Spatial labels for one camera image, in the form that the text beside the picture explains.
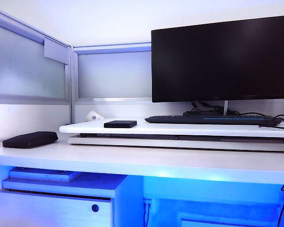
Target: computer monitor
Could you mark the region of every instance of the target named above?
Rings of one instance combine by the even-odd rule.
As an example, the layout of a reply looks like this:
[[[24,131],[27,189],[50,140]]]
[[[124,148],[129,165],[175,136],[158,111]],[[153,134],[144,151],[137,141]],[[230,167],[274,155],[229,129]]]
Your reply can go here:
[[[284,16],[151,32],[152,101],[284,98]]]

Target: white cup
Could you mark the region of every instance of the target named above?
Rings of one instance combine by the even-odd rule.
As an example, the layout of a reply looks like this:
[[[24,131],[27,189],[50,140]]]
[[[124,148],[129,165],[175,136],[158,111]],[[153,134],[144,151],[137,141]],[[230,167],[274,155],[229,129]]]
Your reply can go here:
[[[104,117],[102,117],[101,115],[99,115],[98,113],[96,113],[95,111],[91,110],[89,112],[89,114],[87,114],[85,121],[86,122],[91,122],[91,121],[96,121],[98,119],[104,119]]]

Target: external hard drive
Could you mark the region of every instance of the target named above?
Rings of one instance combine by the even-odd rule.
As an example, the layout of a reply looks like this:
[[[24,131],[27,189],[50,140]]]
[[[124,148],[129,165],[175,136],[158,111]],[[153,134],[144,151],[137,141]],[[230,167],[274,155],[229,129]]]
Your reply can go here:
[[[104,128],[132,128],[137,121],[112,121],[104,123]]]

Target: keyboard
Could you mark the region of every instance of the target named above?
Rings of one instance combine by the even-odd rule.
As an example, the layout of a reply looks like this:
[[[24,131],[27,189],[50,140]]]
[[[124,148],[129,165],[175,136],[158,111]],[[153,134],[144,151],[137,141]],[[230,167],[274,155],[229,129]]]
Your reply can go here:
[[[152,116],[145,118],[150,123],[171,124],[264,124],[272,120],[271,116],[259,115],[191,115],[191,116]]]

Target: desk cabinet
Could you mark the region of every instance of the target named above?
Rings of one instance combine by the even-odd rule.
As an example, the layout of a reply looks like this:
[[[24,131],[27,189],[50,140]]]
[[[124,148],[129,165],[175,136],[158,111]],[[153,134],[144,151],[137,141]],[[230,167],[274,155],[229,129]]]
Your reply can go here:
[[[0,227],[110,227],[111,201],[0,191]]]
[[[142,220],[138,176],[84,173],[70,182],[12,177],[0,190],[0,227],[142,227]]]

